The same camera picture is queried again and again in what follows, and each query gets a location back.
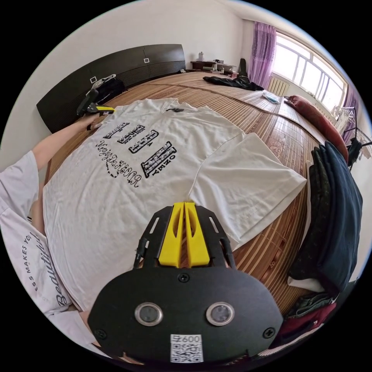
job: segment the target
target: dark wooden headboard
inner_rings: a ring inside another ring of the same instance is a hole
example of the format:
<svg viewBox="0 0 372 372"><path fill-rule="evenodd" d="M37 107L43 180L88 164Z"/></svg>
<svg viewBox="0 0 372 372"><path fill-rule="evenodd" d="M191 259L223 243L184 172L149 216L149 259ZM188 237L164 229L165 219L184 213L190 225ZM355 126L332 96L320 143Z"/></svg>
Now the dark wooden headboard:
<svg viewBox="0 0 372 372"><path fill-rule="evenodd" d="M138 46L108 54L68 75L36 105L48 129L55 133L72 124L76 109L92 84L116 74L126 88L186 69L180 44Z"/></svg>

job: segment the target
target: dark blue folded cloth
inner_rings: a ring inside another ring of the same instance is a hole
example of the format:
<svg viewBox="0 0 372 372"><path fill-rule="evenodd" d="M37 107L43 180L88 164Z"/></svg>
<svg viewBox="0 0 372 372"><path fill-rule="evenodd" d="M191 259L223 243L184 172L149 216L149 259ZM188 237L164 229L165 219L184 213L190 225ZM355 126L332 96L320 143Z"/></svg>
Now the dark blue folded cloth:
<svg viewBox="0 0 372 372"><path fill-rule="evenodd" d="M317 268L323 288L331 295L342 292L357 263L363 198L338 150L320 146L331 187L331 216L324 235Z"/></svg>

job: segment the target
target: qr code sticker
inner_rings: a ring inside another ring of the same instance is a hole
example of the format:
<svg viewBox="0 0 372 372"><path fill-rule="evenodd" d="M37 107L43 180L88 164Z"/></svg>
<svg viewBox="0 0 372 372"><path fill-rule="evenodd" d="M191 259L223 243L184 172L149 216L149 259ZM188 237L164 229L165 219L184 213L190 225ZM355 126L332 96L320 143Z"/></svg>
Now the qr code sticker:
<svg viewBox="0 0 372 372"><path fill-rule="evenodd" d="M172 363L203 362L202 337L199 334L172 334L170 361Z"/></svg>

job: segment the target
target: purple curtain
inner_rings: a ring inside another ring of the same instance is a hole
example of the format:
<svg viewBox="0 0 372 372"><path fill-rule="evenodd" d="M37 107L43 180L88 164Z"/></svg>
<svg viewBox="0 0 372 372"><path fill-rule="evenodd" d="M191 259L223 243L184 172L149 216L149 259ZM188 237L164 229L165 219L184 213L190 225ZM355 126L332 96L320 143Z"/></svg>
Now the purple curtain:
<svg viewBox="0 0 372 372"><path fill-rule="evenodd" d="M249 63L249 80L267 89L275 59L276 29L265 23L255 22L252 54Z"/></svg>
<svg viewBox="0 0 372 372"><path fill-rule="evenodd" d="M345 98L345 103L343 107L355 107L355 115L358 115L358 108L359 108L359 99L356 91L348 85L348 90L346 92L346 98ZM347 131L348 129L355 128L355 125L352 121L349 120L345 130ZM348 131L344 132L342 135L342 138L346 144L348 144L350 138L353 138L355 135L355 131Z"/></svg>

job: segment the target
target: red pillow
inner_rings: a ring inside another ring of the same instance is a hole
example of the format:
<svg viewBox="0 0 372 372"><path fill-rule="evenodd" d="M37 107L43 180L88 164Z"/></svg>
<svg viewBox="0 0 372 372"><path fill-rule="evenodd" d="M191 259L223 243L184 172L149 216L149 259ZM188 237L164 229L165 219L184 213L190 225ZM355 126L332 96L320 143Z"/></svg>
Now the red pillow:
<svg viewBox="0 0 372 372"><path fill-rule="evenodd" d="M293 107L300 115L313 124L323 136L336 147L347 163L349 154L344 140L332 123L318 110L318 108L301 96L290 96L287 100L288 101L284 102Z"/></svg>

